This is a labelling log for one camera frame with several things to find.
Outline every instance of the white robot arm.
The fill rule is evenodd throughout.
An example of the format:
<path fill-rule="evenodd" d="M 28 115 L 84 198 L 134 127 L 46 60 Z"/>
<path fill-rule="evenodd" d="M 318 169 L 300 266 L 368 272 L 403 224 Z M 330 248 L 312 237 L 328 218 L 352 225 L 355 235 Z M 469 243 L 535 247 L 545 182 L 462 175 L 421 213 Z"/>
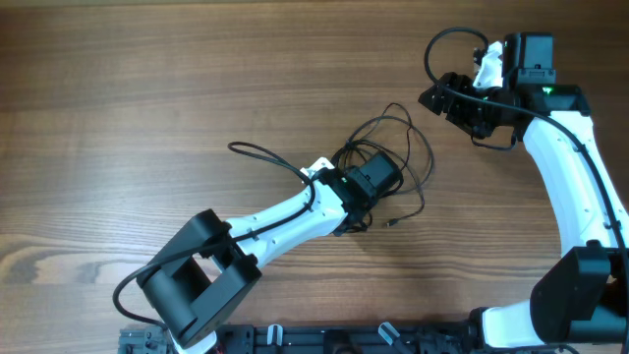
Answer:
<path fill-rule="evenodd" d="M 453 31 L 485 38 L 468 29 L 447 29 L 436 38 Z M 432 78 L 428 55 L 434 42 L 425 57 Z M 600 158 L 585 97 L 576 86 L 555 84 L 552 42 L 547 33 L 509 34 L 504 43 L 475 52 L 480 71 L 473 82 L 448 73 L 438 82 L 434 79 L 435 86 L 420 97 L 432 112 L 448 113 L 446 119 L 473 141 L 490 136 L 497 126 L 513 127 L 512 146 L 516 139 L 524 142 L 542 174 L 557 219 L 561 261 L 536 285 L 530 300 L 481 311 L 478 322 L 485 348 L 618 343 L 626 338 L 622 277 L 627 256 L 620 251 L 629 241 L 622 227 L 629 218 Z M 620 248 L 619 237 L 624 241 Z M 616 278 L 614 283 L 608 282 L 611 277 Z"/>
<path fill-rule="evenodd" d="M 149 262 L 148 269 L 121 283 L 136 279 L 163 319 L 150 323 L 167 328 L 179 352 L 204 353 L 214 344 L 212 332 L 249 293 L 264 266 L 315 237 L 356 230 L 377 201 L 402 181 L 400 168 L 383 152 L 346 172 L 322 157 L 299 175 L 308 181 L 304 191 L 256 214 L 223 222 L 211 209 L 199 213 Z M 212 257 L 221 270 L 213 282 L 192 257 L 196 253 Z M 149 322 L 122 308 L 121 288 L 114 293 L 119 311 Z"/>

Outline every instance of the wooden table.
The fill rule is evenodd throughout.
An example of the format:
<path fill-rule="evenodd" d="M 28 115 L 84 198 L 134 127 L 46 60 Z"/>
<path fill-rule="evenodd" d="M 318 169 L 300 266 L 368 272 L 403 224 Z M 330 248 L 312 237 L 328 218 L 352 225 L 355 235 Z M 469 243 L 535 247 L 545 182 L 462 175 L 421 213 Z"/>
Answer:
<path fill-rule="evenodd" d="M 418 202 L 390 199 L 368 233 L 296 248 L 263 270 L 231 322 L 458 320 L 527 298 L 559 258 L 538 169 L 523 147 L 472 147 L 417 103 L 430 86 L 424 49 L 452 26 L 490 40 L 553 32 L 559 81 L 587 94 L 626 203 L 628 10 L 476 0 L 0 10 L 0 352 L 114 351 L 132 323 L 112 306 L 115 284 L 191 216 L 249 214 L 302 188 L 227 143 L 307 166 L 390 101 L 434 148 L 426 210 L 386 229 Z M 443 39 L 434 71 L 471 75 L 479 45 Z M 403 129 L 379 138 L 404 150 Z M 425 151 L 414 149 L 419 169 Z M 123 302 L 154 316 L 135 284 Z"/>

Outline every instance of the black cable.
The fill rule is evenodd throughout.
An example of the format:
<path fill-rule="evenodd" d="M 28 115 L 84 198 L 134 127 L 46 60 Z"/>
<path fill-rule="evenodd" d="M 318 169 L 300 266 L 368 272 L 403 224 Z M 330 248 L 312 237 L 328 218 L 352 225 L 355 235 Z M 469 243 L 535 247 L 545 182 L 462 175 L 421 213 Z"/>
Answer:
<path fill-rule="evenodd" d="M 550 117 L 546 117 L 544 115 L 541 115 L 540 113 L 534 112 L 532 110 L 528 110 L 526 108 L 521 108 L 521 107 L 509 105 L 509 104 L 499 103 L 499 102 L 492 102 L 489 100 L 483 100 L 480 98 L 469 96 L 465 93 L 458 92 L 450 88 L 448 85 L 445 85 L 444 83 L 440 82 L 430 70 L 430 65 L 429 65 L 430 50 L 432 49 L 432 47 L 438 40 L 440 40 L 442 37 L 453 32 L 465 32 L 465 33 L 473 34 L 483 41 L 486 51 L 488 49 L 487 38 L 485 37 L 484 34 L 479 32 L 478 30 L 467 29 L 467 28 L 452 28 L 452 29 L 443 30 L 442 32 L 438 33 L 430 41 L 429 45 L 426 47 L 426 52 L 424 53 L 424 68 L 426 69 L 426 74 L 429 76 L 430 80 L 435 85 L 441 87 L 441 89 L 443 89 L 444 91 L 448 92 L 449 94 L 453 94 L 457 97 L 467 99 L 469 101 L 473 101 L 478 104 L 489 105 L 489 106 L 498 107 L 502 109 L 509 109 L 512 111 L 520 112 L 523 114 L 527 114 L 527 115 L 531 115 L 533 117 L 539 118 L 545 121 L 546 123 L 550 124 L 554 128 L 556 128 L 559 132 L 563 133 L 566 137 L 568 137 L 570 141 L 572 141 L 577 151 L 581 153 L 581 155 L 583 156 L 583 159 L 586 161 L 586 164 L 590 168 L 592 176 L 599 189 L 600 198 L 602 199 L 602 203 L 604 204 L 605 210 L 607 212 L 607 217 L 609 218 L 609 224 L 607 226 L 613 231 L 614 237 L 616 238 L 616 242 L 618 243 L 618 249 L 620 250 L 622 267 L 624 271 L 625 288 L 629 287 L 629 257 L 627 256 L 627 248 L 626 248 L 624 239 L 622 237 L 622 234 L 620 232 L 620 222 L 616 219 L 616 214 L 614 213 L 613 205 L 611 204 L 611 199 L 609 198 L 607 189 L 605 188 L 604 182 L 602 181 L 602 178 L 600 177 L 599 170 L 597 169 L 597 166 L 592 160 L 592 157 L 588 153 L 585 145 L 581 144 L 579 139 L 574 134 L 572 134 L 572 132 L 570 132 L 566 127 L 564 127 L 563 125 L 561 125 L 560 123 L 558 123 L 557 121 L 555 121 L 554 119 Z M 626 315 L 627 326 L 625 328 L 625 340 L 622 345 L 623 354 L 627 354 L 627 350 L 629 349 L 629 296 L 626 296 L 626 301 L 627 301 L 627 315 Z"/>
<path fill-rule="evenodd" d="M 269 156 L 272 156 L 273 158 L 267 157 L 267 156 L 263 156 L 257 153 L 253 153 L 250 151 L 245 151 L 239 148 L 235 148 L 237 146 L 242 146 L 242 147 L 247 147 L 247 148 L 254 148 L 257 150 L 260 150 L 266 154 L 268 154 Z M 125 288 L 125 286 L 127 286 L 130 282 L 132 282 L 134 279 L 136 279 L 140 274 L 144 273 L 145 271 L 151 271 L 157 267 L 163 266 L 165 264 L 177 261 L 179 259 L 182 258 L 187 258 L 187 257 L 191 257 L 192 255 L 195 255 L 199 252 L 203 252 L 203 251 L 211 251 L 211 250 L 215 250 L 215 249 L 220 249 L 220 248 L 224 248 L 230 245 L 235 245 L 236 243 L 240 242 L 240 241 L 244 241 L 250 238 L 254 238 L 256 237 L 258 234 L 261 234 L 263 232 L 266 232 L 268 230 L 271 230 L 275 227 L 278 227 L 280 225 L 283 225 L 289 221 L 294 220 L 295 218 L 299 217 L 301 214 L 303 214 L 304 212 L 306 212 L 307 210 L 310 210 L 313 206 L 313 204 L 315 203 L 315 195 L 316 195 L 316 189 L 315 189 L 315 184 L 314 182 L 308 177 L 306 176 L 304 173 L 302 173 L 302 171 L 300 171 L 299 169 L 295 168 L 294 166 L 292 166 L 290 163 L 288 163 L 288 161 L 286 161 L 284 158 L 280 157 L 279 155 L 277 155 L 276 153 L 264 148 L 264 147 L 259 147 L 257 145 L 254 144 L 250 144 L 250 143 L 242 143 L 242 142 L 233 142 L 227 145 L 227 148 L 229 148 L 230 150 L 239 153 L 239 154 L 243 154 L 249 157 L 253 157 L 253 158 L 257 158 L 263 161 L 267 161 L 273 164 L 276 164 L 278 166 L 282 166 L 284 168 L 287 168 L 289 170 L 291 170 L 293 173 L 295 173 L 307 186 L 310 187 L 311 189 L 311 197 L 308 200 L 307 203 L 304 204 L 304 207 L 302 207 L 301 209 L 299 209 L 297 212 L 291 214 L 290 216 L 287 216 L 279 221 L 273 222 L 272 224 L 266 225 L 258 230 L 253 230 L 245 235 L 242 236 L 238 236 L 238 237 L 234 237 L 231 238 L 227 241 L 221 242 L 219 244 L 211 244 L 211 245 L 205 245 L 205 246 L 199 246 L 199 247 L 195 247 L 192 248 L 190 250 L 186 250 L 186 251 L 182 251 L 179 253 L 176 253 L 174 255 L 171 255 L 169 257 L 165 257 L 163 259 L 159 259 L 157 261 L 153 261 L 148 265 L 145 265 L 143 267 L 141 267 L 140 269 L 132 272 L 131 274 L 127 275 L 127 277 L 125 277 L 114 289 L 113 295 L 112 295 L 112 300 L 114 303 L 114 307 L 116 308 L 116 310 L 118 310 L 118 312 L 120 314 L 122 314 L 123 316 L 131 319 L 131 320 L 135 320 L 135 321 L 139 321 L 142 323 L 146 323 L 149 325 L 159 325 L 160 327 L 162 327 L 164 330 L 168 330 L 168 326 L 163 323 L 162 321 L 159 320 L 154 320 L 154 319 L 149 319 L 146 318 L 144 316 L 140 316 L 137 314 L 134 314 L 130 311 L 128 311 L 127 309 L 125 309 L 122 304 L 120 303 L 120 293 L 122 292 L 122 290 Z"/>
<path fill-rule="evenodd" d="M 395 116 L 391 116 L 391 115 L 386 115 L 388 110 L 391 107 L 393 107 L 393 106 L 397 106 L 400 109 L 402 109 L 404 111 L 404 113 L 406 114 L 407 120 L 404 120 L 404 119 L 401 119 L 401 118 L 398 118 L 398 117 L 395 117 Z M 392 151 L 391 149 L 383 147 L 382 145 L 367 139 L 367 137 L 371 133 L 373 133 L 375 131 L 375 129 L 380 124 L 380 122 L 383 121 L 383 120 L 397 121 L 397 122 L 405 124 L 408 127 L 407 130 L 406 130 L 406 143 L 407 143 L 406 157 L 402 157 L 399 154 L 397 154 L 394 151 Z M 361 138 L 356 139 L 356 137 L 366 127 L 368 127 L 369 125 L 372 125 L 373 123 L 375 123 L 375 124 L 370 128 L 370 130 L 366 134 L 364 134 Z M 418 134 L 421 137 L 421 139 L 423 140 L 423 142 L 424 142 L 424 144 L 425 144 L 425 146 L 427 148 L 427 152 L 428 152 L 428 156 L 429 156 L 429 167 L 428 167 L 428 171 L 426 173 L 426 176 L 424 177 L 423 180 L 419 180 L 419 178 L 416 176 L 416 174 L 413 171 L 413 169 L 409 166 L 409 160 L 411 158 L 411 136 L 410 136 L 411 131 L 414 131 L 416 134 Z M 396 102 L 389 103 L 386 106 L 386 108 L 384 108 L 384 110 L 382 111 L 382 114 L 379 117 L 375 117 L 375 118 L 370 119 L 369 121 L 367 121 L 363 125 L 361 125 L 356 131 L 354 131 L 354 133 L 346 141 L 345 146 L 334 153 L 334 155 L 331 158 L 331 163 L 336 168 L 339 168 L 343 172 L 347 172 L 351 168 L 356 168 L 356 166 L 348 166 L 348 161 L 351 161 L 352 154 L 354 152 L 357 153 L 361 157 L 361 159 L 363 161 L 367 161 L 367 159 L 363 155 L 363 152 L 367 152 L 367 150 L 361 148 L 361 146 L 366 146 L 366 147 L 369 147 L 369 148 L 373 148 L 376 151 L 385 152 L 385 153 L 387 153 L 387 154 L 389 154 L 391 156 L 394 156 L 398 160 L 400 160 L 400 162 L 402 164 L 402 167 L 398 167 L 398 172 L 400 174 L 400 180 L 399 180 L 398 184 L 396 186 L 394 186 L 392 189 L 390 189 L 389 191 L 387 191 L 387 192 L 383 193 L 381 196 L 379 196 L 381 199 L 382 198 L 387 198 L 387 197 L 390 197 L 390 196 L 393 196 L 393 195 L 404 194 L 404 193 L 409 193 L 409 192 L 414 192 L 414 191 L 417 192 L 419 194 L 419 196 L 420 196 L 420 201 L 421 201 L 420 207 L 416 211 L 411 212 L 411 213 L 406 214 L 406 215 L 401 216 L 401 217 L 390 219 L 386 223 L 386 225 L 387 226 L 392 226 L 392 225 L 396 224 L 397 222 L 399 222 L 402 219 L 406 219 L 406 218 L 415 216 L 415 215 L 419 214 L 420 212 L 422 212 L 422 210 L 426 206 L 426 200 L 424 198 L 424 193 L 422 191 L 422 185 L 424 183 L 426 183 L 427 179 L 429 178 L 430 174 L 432 173 L 432 171 L 434 169 L 434 154 L 433 154 L 432 148 L 430 147 L 430 144 L 429 144 L 428 140 L 426 139 L 426 137 L 424 136 L 424 134 L 413 124 L 413 120 L 411 119 L 411 114 L 406 109 L 406 107 L 404 107 L 402 104 L 396 103 Z M 409 173 L 411 174 L 411 177 L 413 178 L 413 181 L 414 181 L 414 187 L 409 188 L 407 190 L 401 191 L 400 189 L 402 188 L 402 186 L 404 185 L 404 182 L 405 182 L 403 174 L 402 174 L 405 169 L 407 169 L 409 171 Z M 362 222 L 362 225 L 360 227 L 353 228 L 353 231 L 366 231 L 366 230 L 367 230 L 367 227 L 365 226 L 365 224 L 363 222 Z"/>
<path fill-rule="evenodd" d="M 511 134 L 511 145 L 508 147 L 497 147 L 497 146 L 491 146 L 491 145 L 479 143 L 474 140 L 474 135 L 470 135 L 470 140 L 472 141 L 472 144 L 474 144 L 475 147 L 494 149 L 498 151 L 511 151 L 513 148 L 515 148 L 518 145 L 518 137 L 515 134 L 515 130 L 513 131 L 513 134 Z"/>

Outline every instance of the black plastic housing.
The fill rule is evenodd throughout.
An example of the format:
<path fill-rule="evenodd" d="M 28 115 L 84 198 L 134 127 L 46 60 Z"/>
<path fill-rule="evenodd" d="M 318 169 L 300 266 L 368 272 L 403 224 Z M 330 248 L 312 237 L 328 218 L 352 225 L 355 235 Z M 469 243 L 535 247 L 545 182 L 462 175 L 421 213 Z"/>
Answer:
<path fill-rule="evenodd" d="M 619 253 L 598 242 L 575 247 L 531 293 L 533 327 L 546 343 L 621 343 L 626 286 L 618 278 Z"/>
<path fill-rule="evenodd" d="M 514 89 L 522 84 L 554 84 L 553 42 L 550 33 L 507 34 L 502 52 L 502 86 Z"/>
<path fill-rule="evenodd" d="M 230 225 L 211 210 L 193 217 L 159 251 L 159 262 L 182 251 L 223 243 Z M 138 276 L 146 299 L 164 320 L 174 338 L 190 347 L 224 323 L 262 276 L 253 256 L 232 245 L 201 256 L 214 256 L 223 272 L 212 283 L 192 258 L 180 259 Z"/>
<path fill-rule="evenodd" d="M 347 175 L 338 169 L 323 168 L 313 177 L 329 186 L 343 201 L 347 217 L 334 230 L 342 235 L 363 219 L 378 202 L 378 199 L 402 179 L 397 164 L 383 152 L 372 156 L 364 165 L 354 168 Z"/>
<path fill-rule="evenodd" d="M 491 91 L 474 89 L 474 81 L 467 75 L 446 73 L 439 81 L 450 89 L 477 98 L 486 97 L 491 93 Z M 447 93 L 442 86 L 433 85 L 420 95 L 418 102 L 436 115 L 445 113 L 445 120 L 475 139 L 490 137 L 493 130 L 499 125 L 499 122 L 487 119 L 491 117 L 485 115 L 484 107 L 473 101 Z"/>

